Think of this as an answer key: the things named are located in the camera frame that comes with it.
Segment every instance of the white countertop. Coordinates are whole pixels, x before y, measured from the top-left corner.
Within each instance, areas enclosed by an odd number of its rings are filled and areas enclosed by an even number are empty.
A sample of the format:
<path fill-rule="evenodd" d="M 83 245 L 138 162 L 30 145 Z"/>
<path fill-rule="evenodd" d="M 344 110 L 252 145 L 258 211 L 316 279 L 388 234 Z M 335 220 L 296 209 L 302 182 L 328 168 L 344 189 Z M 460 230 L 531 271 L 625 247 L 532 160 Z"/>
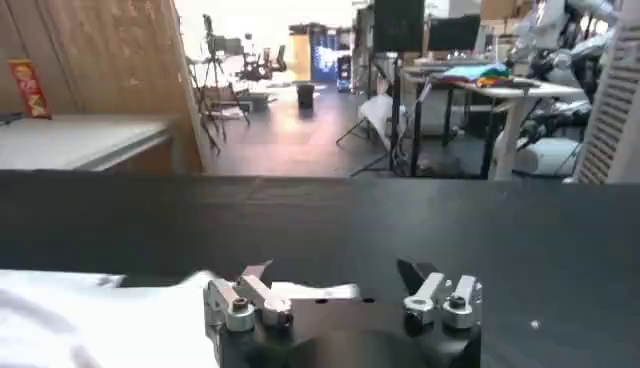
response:
<path fill-rule="evenodd" d="M 525 95 L 525 91 L 521 88 L 509 88 L 509 87 L 478 87 L 473 83 L 455 82 L 453 84 L 458 87 L 465 88 L 485 96 L 495 98 L 522 98 L 522 97 L 564 97 L 583 94 L 579 88 L 562 86 L 559 84 L 552 84 L 546 82 L 540 82 L 538 80 L 526 79 L 526 78 L 514 78 L 515 81 L 529 81 L 538 85 L 538 87 L 532 87 L 528 89 L 528 93 Z"/>
<path fill-rule="evenodd" d="M 0 170 L 103 170 L 169 139 L 166 116 L 57 115 L 0 126 Z"/>

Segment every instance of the white table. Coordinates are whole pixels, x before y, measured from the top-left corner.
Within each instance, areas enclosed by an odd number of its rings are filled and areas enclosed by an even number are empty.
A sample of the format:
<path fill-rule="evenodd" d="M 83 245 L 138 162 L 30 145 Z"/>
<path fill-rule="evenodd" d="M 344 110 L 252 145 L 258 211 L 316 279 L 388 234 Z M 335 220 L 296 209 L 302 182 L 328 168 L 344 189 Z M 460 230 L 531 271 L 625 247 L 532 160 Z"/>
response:
<path fill-rule="evenodd" d="M 516 144 L 518 134 L 520 132 L 520 123 L 533 108 L 536 100 L 551 97 L 568 97 L 583 94 L 579 88 L 566 87 L 552 83 L 528 80 L 525 78 L 515 78 L 516 81 L 529 81 L 536 83 L 537 88 L 523 90 L 520 88 L 508 87 L 485 87 L 481 88 L 471 83 L 453 83 L 454 85 L 464 88 L 481 95 L 493 98 L 513 100 L 513 104 L 509 108 L 507 121 L 502 134 L 502 147 L 498 147 L 498 164 L 496 166 L 494 180 L 510 180 L 512 177 L 513 165 L 516 158 Z"/>
<path fill-rule="evenodd" d="M 0 126 L 0 170 L 102 171 L 159 144 L 172 144 L 172 166 L 180 171 L 170 117 L 57 115 Z"/>

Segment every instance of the black monitor screen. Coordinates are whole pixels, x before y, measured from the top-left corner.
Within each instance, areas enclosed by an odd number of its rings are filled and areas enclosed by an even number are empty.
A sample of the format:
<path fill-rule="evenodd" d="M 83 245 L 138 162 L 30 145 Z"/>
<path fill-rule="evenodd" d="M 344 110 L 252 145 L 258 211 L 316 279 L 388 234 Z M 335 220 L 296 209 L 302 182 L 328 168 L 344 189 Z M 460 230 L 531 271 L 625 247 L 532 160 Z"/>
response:
<path fill-rule="evenodd" d="M 473 50 L 480 28 L 479 15 L 460 18 L 431 19 L 429 26 L 429 50 Z"/>

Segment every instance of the desk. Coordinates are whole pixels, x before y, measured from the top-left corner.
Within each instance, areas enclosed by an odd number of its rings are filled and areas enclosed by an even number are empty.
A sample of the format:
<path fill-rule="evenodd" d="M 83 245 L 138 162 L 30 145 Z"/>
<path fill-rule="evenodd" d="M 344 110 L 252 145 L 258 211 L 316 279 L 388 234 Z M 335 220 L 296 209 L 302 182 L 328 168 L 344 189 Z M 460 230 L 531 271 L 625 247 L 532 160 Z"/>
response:
<path fill-rule="evenodd" d="M 515 80 L 526 81 L 526 79 L 524 78 L 515 78 Z M 496 166 L 494 180 L 511 179 L 513 165 L 516 158 L 516 145 L 518 141 L 518 134 L 520 133 L 520 124 L 522 123 L 523 119 L 527 117 L 531 109 L 534 108 L 536 101 L 543 98 L 569 97 L 584 94 L 584 91 L 579 88 L 561 86 L 540 81 L 532 82 L 535 82 L 538 87 L 530 88 L 526 91 L 519 88 L 481 88 L 472 83 L 453 83 L 459 88 L 473 91 L 488 97 L 514 100 L 514 103 L 509 108 L 509 112 L 507 114 L 507 121 L 503 133 L 504 138 L 501 141 L 501 147 L 498 147 L 498 164 Z"/>
<path fill-rule="evenodd" d="M 136 115 L 59 115 L 0 126 L 0 170 L 111 168 L 172 141 L 170 118 Z M 180 171 L 172 144 L 172 166 Z"/>
<path fill-rule="evenodd" d="M 274 279 L 389 302 L 403 257 L 480 277 L 485 367 L 635 368 L 638 207 L 632 185 L 0 172 L 0 268 L 177 281 L 275 259 Z"/>
<path fill-rule="evenodd" d="M 446 72 L 447 70 L 455 67 L 455 66 L 472 66 L 472 65 L 484 65 L 487 61 L 484 60 L 453 60 L 453 61 L 439 61 L 439 62 L 427 62 L 416 65 L 405 66 L 401 71 L 401 81 L 405 80 L 411 84 L 416 86 L 416 99 L 422 93 L 422 90 L 425 84 L 431 79 L 432 75 L 439 75 L 441 73 Z M 445 122 L 444 122 L 444 134 L 442 136 L 443 145 L 448 143 L 449 139 L 449 130 L 450 130 L 450 115 L 451 115 L 451 100 L 452 95 L 451 91 L 447 96 L 447 105 L 445 112 Z M 410 176 L 417 176 L 417 168 L 418 168 L 418 156 L 420 153 L 420 139 L 422 134 L 422 108 L 421 106 L 415 106 L 415 119 L 413 126 L 413 140 L 412 140 L 412 149 L 411 149 L 411 157 L 410 157 Z"/>

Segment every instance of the black tabletop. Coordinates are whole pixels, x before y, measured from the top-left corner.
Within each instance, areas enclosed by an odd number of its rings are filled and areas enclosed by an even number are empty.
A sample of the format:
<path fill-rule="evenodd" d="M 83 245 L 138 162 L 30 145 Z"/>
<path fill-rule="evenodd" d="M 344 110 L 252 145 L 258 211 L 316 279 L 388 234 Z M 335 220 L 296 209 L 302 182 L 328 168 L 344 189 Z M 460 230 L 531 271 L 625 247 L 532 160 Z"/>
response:
<path fill-rule="evenodd" d="M 0 268 L 356 282 L 395 260 L 484 285 L 486 366 L 636 367 L 640 187 L 0 173 Z"/>

